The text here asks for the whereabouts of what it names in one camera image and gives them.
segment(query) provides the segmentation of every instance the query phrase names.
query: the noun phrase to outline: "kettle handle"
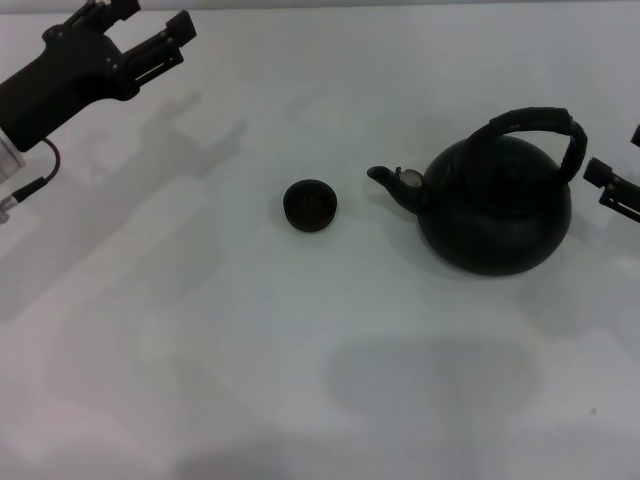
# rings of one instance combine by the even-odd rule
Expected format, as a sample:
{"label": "kettle handle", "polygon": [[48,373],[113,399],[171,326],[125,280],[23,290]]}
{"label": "kettle handle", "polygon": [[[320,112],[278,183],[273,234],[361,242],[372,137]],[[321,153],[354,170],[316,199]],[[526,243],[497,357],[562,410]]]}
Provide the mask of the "kettle handle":
{"label": "kettle handle", "polygon": [[570,137],[569,147],[558,170],[560,183],[569,183],[580,171],[587,153],[587,135],[564,108],[523,108],[494,118],[467,139],[455,164],[461,166],[472,151],[491,139],[513,132],[533,131],[555,132]]}

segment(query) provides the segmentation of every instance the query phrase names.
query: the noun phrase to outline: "kettle spout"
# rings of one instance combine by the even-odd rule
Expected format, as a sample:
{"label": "kettle spout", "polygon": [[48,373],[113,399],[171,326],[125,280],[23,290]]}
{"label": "kettle spout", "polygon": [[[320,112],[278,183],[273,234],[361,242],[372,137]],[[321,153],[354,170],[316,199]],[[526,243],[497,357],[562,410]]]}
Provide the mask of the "kettle spout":
{"label": "kettle spout", "polygon": [[387,167],[372,167],[367,170],[369,178],[375,180],[391,194],[404,209],[419,215],[426,206],[427,189],[424,178],[415,170],[392,172]]}

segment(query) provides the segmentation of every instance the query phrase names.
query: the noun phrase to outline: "black cable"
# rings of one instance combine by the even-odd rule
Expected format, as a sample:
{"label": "black cable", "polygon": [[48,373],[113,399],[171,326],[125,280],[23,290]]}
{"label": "black cable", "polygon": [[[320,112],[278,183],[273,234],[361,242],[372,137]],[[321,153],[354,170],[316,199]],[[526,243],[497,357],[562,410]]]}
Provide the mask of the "black cable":
{"label": "black cable", "polygon": [[53,154],[56,156],[56,164],[53,167],[53,171],[45,178],[45,181],[49,183],[51,180],[53,180],[53,177],[56,176],[58,170],[60,170],[61,155],[60,150],[58,150],[58,147],[56,147],[51,140],[45,138],[43,142],[51,147],[51,150],[53,150]]}
{"label": "black cable", "polygon": [[51,150],[53,150],[53,153],[56,157],[56,163],[53,166],[53,170],[47,177],[37,178],[33,182],[29,183],[28,185],[22,188],[19,188],[18,190],[13,192],[12,197],[15,199],[17,203],[24,202],[31,195],[33,195],[42,187],[47,185],[51,180],[53,180],[53,177],[56,176],[56,174],[58,173],[58,170],[60,170],[60,163],[61,163],[60,150],[58,150],[58,147],[56,147],[55,144],[48,138],[45,138],[43,142],[49,145],[51,147]]}

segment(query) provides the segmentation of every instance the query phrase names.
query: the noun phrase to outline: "robotic arm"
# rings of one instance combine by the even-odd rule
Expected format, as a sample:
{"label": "robotic arm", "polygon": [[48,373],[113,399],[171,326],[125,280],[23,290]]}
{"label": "robotic arm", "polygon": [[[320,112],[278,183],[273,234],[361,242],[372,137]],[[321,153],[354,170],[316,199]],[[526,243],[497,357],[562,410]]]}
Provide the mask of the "robotic arm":
{"label": "robotic arm", "polygon": [[[184,61],[180,48],[196,36],[186,11],[125,53],[105,35],[118,20],[139,10],[138,0],[89,0],[65,23],[44,32],[46,48],[40,57],[0,84],[0,183],[23,166],[20,152],[45,141],[87,105],[106,98],[131,100],[140,87]],[[59,152],[47,143],[57,167]],[[8,220],[10,208],[51,178],[41,177],[2,200],[0,223]]]}

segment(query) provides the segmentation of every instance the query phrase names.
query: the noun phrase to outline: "black kettle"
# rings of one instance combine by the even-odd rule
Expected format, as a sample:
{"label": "black kettle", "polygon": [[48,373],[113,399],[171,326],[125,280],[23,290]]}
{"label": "black kettle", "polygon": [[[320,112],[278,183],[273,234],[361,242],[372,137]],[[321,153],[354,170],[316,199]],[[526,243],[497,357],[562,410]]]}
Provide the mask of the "black kettle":
{"label": "black kettle", "polygon": [[[558,166],[513,132],[570,137]],[[421,175],[373,167],[367,175],[418,215],[433,249],[480,275],[513,275],[547,259],[571,222],[568,183],[580,170],[587,136],[565,109],[525,108],[494,118],[442,152]]]}

